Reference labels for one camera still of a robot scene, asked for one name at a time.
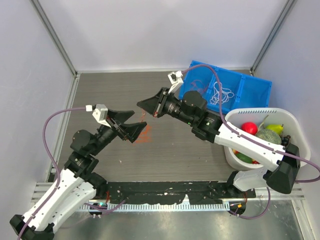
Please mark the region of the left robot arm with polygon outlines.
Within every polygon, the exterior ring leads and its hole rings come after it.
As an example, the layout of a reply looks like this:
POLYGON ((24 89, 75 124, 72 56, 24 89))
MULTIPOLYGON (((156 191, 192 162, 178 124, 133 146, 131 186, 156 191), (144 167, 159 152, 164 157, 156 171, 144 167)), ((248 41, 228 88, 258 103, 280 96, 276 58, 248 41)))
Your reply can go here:
POLYGON ((16 214, 9 221, 19 240, 52 240, 63 223, 80 206, 95 198, 102 199, 108 182, 94 172, 96 155, 115 138, 134 143, 147 126, 145 121, 129 123, 133 110, 115 111, 104 104, 79 107, 92 114, 99 128, 95 134, 78 130, 72 138, 72 153, 56 180, 38 202, 23 215, 16 214))

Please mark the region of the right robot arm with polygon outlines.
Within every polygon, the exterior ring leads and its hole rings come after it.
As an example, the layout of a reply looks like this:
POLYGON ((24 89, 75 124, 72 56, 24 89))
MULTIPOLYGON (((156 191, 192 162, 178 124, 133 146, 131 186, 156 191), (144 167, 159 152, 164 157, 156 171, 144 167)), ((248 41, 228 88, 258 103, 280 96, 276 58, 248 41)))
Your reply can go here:
POLYGON ((163 87, 153 97, 141 100, 137 106, 155 118, 169 115, 191 126, 192 133, 203 141, 225 146, 258 161, 257 169, 232 172, 227 180, 226 193, 233 198, 250 189, 269 187, 281 194, 290 194, 296 181, 300 161, 299 149, 287 149, 249 134, 223 117, 207 110, 207 101, 193 90, 181 100, 163 87))

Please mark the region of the white plastic basket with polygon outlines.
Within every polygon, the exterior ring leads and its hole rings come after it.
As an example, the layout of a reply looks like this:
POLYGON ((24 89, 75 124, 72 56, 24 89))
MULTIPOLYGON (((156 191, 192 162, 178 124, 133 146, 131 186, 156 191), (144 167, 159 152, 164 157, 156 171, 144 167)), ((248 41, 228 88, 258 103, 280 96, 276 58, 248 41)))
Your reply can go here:
MULTIPOLYGON (((246 122, 253 122, 257 126, 264 123, 263 127, 268 125, 283 125, 283 131, 281 137, 287 135, 290 136, 290 144, 293 144, 299 149, 299 156, 306 160, 311 159, 311 150, 303 134, 298 120, 290 112, 281 108, 270 108, 270 107, 258 107, 258 108, 237 108, 230 111, 226 116, 225 120, 230 122, 235 128, 241 128, 246 122)), ((275 164, 277 160, 282 160, 284 157, 282 154, 273 154, 272 150, 265 149, 256 144, 253 145, 256 150, 259 150, 259 157, 267 157, 273 155, 275 160, 272 160, 275 164)), ((233 152, 232 148, 224 147, 225 157, 227 163, 236 170, 246 171, 251 169, 258 169, 263 167, 262 164, 246 163, 240 160, 233 152)))

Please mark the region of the blue three-compartment bin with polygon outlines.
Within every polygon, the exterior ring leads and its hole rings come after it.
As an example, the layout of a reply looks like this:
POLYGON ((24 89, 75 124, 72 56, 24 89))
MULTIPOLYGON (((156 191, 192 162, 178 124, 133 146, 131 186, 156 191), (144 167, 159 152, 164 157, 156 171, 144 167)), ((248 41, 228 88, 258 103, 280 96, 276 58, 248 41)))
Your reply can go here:
MULTIPOLYGON (((222 113, 239 108, 266 108, 269 106, 272 82, 244 73, 211 66, 218 75, 222 92, 222 113)), ((219 111, 219 88, 216 76, 207 67, 197 67, 184 74, 178 98, 189 91, 198 91, 207 101, 207 108, 219 111)))

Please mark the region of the red apple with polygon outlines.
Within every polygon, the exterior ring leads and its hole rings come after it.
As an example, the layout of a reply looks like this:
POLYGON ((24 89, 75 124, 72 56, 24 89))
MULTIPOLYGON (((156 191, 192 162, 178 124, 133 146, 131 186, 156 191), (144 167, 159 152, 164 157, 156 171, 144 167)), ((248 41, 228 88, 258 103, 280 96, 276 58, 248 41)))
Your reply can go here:
POLYGON ((251 135, 255 135, 258 132, 258 126, 251 121, 243 123, 241 129, 251 135))

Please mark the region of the green avocado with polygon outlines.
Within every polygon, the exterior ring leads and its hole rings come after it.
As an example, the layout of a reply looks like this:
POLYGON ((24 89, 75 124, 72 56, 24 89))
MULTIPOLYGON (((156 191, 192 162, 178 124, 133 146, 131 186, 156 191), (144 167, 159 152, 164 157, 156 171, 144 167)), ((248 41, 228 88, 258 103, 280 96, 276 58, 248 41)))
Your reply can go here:
POLYGON ((251 157, 248 157, 246 156, 245 154, 243 153, 240 153, 238 152, 236 155, 235 155, 240 161, 244 162, 244 163, 247 163, 247 164, 252 164, 253 160, 251 157))

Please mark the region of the cantaloupe melon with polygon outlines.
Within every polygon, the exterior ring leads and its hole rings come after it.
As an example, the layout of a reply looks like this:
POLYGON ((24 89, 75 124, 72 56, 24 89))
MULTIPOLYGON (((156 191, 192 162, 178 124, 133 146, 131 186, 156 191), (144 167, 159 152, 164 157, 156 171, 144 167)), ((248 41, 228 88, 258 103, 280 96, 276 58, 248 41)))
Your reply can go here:
POLYGON ((259 130, 255 136, 259 139, 262 139, 266 142, 280 145, 282 143, 281 137, 273 130, 271 129, 262 129, 259 130))

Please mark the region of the green pear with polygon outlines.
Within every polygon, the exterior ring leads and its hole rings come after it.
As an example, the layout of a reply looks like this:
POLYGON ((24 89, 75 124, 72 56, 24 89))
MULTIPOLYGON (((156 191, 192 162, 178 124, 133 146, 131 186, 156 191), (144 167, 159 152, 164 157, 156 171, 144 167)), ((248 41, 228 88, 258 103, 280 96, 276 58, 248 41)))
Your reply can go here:
POLYGON ((281 135, 283 130, 284 130, 284 125, 283 124, 269 124, 266 129, 272 130, 278 135, 281 135))

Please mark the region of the dark grapes bunch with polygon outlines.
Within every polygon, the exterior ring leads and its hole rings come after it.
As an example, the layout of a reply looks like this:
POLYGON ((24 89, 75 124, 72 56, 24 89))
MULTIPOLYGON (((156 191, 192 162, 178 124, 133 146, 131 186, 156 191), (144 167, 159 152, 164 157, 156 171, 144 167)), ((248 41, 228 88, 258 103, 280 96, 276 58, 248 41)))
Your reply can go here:
POLYGON ((283 136, 281 138, 281 145, 284 146, 284 147, 287 147, 291 142, 291 136, 290 135, 286 135, 286 136, 283 136))

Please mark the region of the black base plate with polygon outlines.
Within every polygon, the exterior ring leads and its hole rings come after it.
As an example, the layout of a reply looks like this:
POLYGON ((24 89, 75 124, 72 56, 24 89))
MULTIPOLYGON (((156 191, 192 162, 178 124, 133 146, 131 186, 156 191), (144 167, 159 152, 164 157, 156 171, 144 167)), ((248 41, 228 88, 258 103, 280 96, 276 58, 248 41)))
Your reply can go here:
POLYGON ((181 204, 188 197, 192 205, 220 204, 223 199, 253 199, 254 190, 241 192, 220 181, 136 181, 109 182, 105 195, 112 204, 181 204))

